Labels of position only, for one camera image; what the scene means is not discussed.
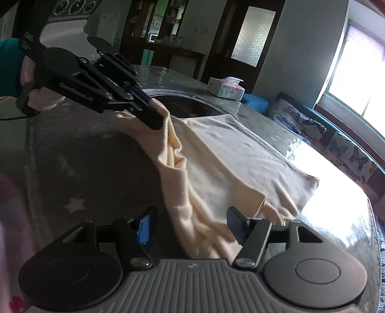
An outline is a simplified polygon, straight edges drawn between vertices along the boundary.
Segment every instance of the bright window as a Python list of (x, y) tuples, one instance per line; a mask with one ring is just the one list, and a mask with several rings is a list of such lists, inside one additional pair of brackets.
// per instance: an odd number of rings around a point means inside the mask
[(349, 25), (327, 93), (385, 137), (385, 45)]

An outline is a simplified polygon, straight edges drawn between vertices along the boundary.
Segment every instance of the blue pillow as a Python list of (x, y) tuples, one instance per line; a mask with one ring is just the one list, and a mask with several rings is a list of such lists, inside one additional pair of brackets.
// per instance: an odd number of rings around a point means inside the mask
[(241, 102), (261, 114), (264, 114), (270, 105), (270, 101), (266, 98), (247, 93), (243, 95)]

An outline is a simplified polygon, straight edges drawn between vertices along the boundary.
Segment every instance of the butterfly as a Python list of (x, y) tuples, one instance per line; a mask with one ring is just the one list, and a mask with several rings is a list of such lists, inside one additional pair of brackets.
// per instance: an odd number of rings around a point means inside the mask
[(303, 121), (304, 125), (316, 125), (321, 135), (324, 135), (326, 133), (326, 128), (322, 126), (320, 123), (313, 119), (307, 119), (306, 121)]
[(373, 174), (374, 171), (377, 169), (377, 165), (375, 165), (374, 163), (372, 164), (372, 167), (370, 168), (369, 170), (369, 174)]
[(283, 116), (275, 115), (275, 117), (277, 118), (278, 121), (280, 121), (281, 123), (283, 123), (283, 124), (285, 124), (286, 126), (288, 126), (289, 129), (290, 129), (292, 132), (296, 133), (297, 135), (301, 134), (301, 132), (297, 129), (297, 127), (296, 127), (293, 123), (289, 122), (289, 121), (288, 121), (286, 118), (284, 118)]
[(295, 121), (298, 122), (300, 118), (300, 113), (295, 108), (293, 108), (292, 106), (288, 106), (286, 109), (284, 109), (284, 112), (289, 113), (289, 115), (293, 117)]
[(350, 177), (352, 181), (360, 182), (361, 186), (364, 186), (366, 184), (366, 179), (364, 176), (359, 177), (357, 174), (353, 173), (353, 171), (349, 168), (346, 163), (342, 164), (342, 166), (345, 167), (345, 173)]
[(340, 132), (336, 132), (336, 134), (342, 138), (344, 138), (346, 141), (348, 142), (353, 142), (352, 140), (350, 140), (348, 137), (346, 137), (344, 134), (341, 134)]
[(339, 160), (329, 160), (334, 166), (336, 167), (340, 167), (341, 166), (341, 162)]
[(337, 140), (333, 138), (331, 140), (331, 146), (329, 148), (329, 151), (333, 153), (336, 157), (342, 157), (342, 155), (347, 151), (348, 146), (337, 146)]
[(351, 157), (350, 157), (350, 162), (356, 162), (356, 163), (358, 163), (358, 170), (360, 171), (360, 170), (362, 170), (362, 167), (363, 167), (363, 165), (365, 164), (365, 163), (367, 163), (367, 161), (369, 161), (369, 158), (368, 157), (362, 157), (362, 158), (360, 158), (359, 157), (359, 155), (358, 155), (358, 148), (355, 146), (354, 147), (354, 152), (353, 152), (353, 154), (351, 155)]

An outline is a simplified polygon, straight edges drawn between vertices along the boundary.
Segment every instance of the wooden door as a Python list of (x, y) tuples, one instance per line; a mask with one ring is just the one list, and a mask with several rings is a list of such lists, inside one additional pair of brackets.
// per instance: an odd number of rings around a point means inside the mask
[(202, 81), (228, 76), (243, 79), (251, 93), (262, 68), (285, 0), (228, 0)]

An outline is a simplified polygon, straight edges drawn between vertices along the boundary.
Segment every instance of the tissue box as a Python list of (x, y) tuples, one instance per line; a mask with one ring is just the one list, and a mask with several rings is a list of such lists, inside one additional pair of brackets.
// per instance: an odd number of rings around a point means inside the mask
[(238, 85), (241, 81), (243, 80), (235, 77), (227, 77), (224, 79), (210, 77), (207, 91), (217, 97), (241, 100), (244, 94), (244, 88)]

